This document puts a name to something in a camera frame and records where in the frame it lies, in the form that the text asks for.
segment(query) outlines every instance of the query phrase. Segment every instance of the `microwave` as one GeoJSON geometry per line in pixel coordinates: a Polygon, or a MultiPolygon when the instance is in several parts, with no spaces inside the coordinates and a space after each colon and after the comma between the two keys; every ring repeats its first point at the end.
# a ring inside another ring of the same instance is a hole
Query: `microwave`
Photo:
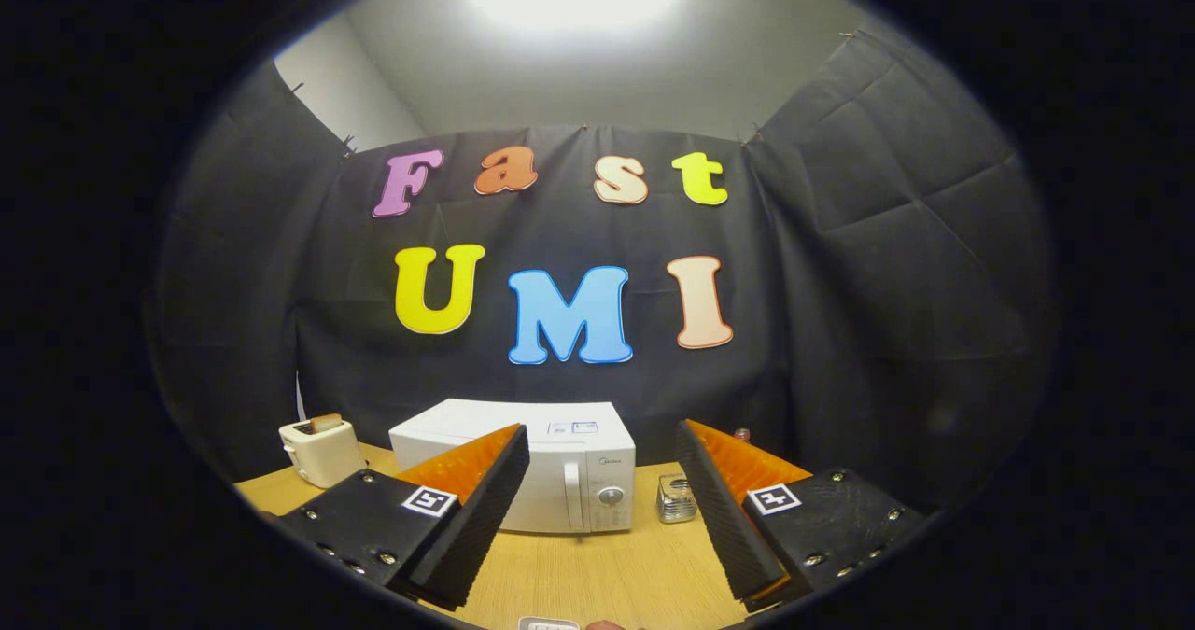
{"type": "Polygon", "coordinates": [[[390,430],[399,471],[509,424],[527,426],[531,464],[501,528],[630,530],[635,442],[614,404],[447,399],[390,430]]]}

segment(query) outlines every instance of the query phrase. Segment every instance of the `microwave knob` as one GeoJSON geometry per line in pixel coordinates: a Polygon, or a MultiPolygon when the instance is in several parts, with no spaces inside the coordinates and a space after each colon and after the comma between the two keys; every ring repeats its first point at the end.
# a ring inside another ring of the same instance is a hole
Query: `microwave knob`
{"type": "Polygon", "coordinates": [[[623,489],[621,488],[606,488],[601,493],[598,493],[598,501],[612,507],[618,502],[623,501],[623,489]]]}

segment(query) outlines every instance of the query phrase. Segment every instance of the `hand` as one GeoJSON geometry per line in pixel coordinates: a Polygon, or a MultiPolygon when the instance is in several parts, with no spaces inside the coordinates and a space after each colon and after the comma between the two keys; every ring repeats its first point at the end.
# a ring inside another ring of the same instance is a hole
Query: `hand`
{"type": "Polygon", "coordinates": [[[586,625],[586,630],[626,630],[626,629],[623,628],[621,625],[614,625],[608,620],[595,620],[589,625],[586,625]]]}

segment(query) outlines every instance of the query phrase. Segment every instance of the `wooden table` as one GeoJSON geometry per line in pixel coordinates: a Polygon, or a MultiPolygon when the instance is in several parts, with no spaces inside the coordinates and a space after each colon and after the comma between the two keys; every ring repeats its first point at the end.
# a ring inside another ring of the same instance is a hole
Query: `wooden table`
{"type": "MultiPolygon", "coordinates": [[[[394,453],[361,444],[369,467],[398,473],[394,453]]],[[[522,534],[498,532],[473,582],[468,604],[443,612],[483,628],[515,630],[519,618],[574,620],[582,628],[611,620],[627,630],[703,630],[743,619],[730,595],[700,513],[664,525],[656,516],[661,473],[675,463],[635,470],[635,518],[629,532],[522,534]]],[[[323,490],[287,467],[237,484],[261,510],[282,515],[323,490]]]]}

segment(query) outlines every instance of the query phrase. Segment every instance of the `purple letter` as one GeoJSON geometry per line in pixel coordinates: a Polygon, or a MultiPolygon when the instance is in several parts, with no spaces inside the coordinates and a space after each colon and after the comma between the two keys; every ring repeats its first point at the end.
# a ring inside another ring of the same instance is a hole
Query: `purple letter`
{"type": "Polygon", "coordinates": [[[386,179],[386,188],[381,191],[381,201],[374,208],[375,218],[388,218],[402,215],[411,209],[411,203],[406,200],[406,190],[411,190],[411,196],[423,191],[423,183],[428,181],[428,167],[439,169],[445,163],[445,153],[440,149],[419,152],[418,154],[406,154],[394,157],[390,161],[390,178],[386,179]],[[427,166],[415,167],[418,164],[427,166]]]}

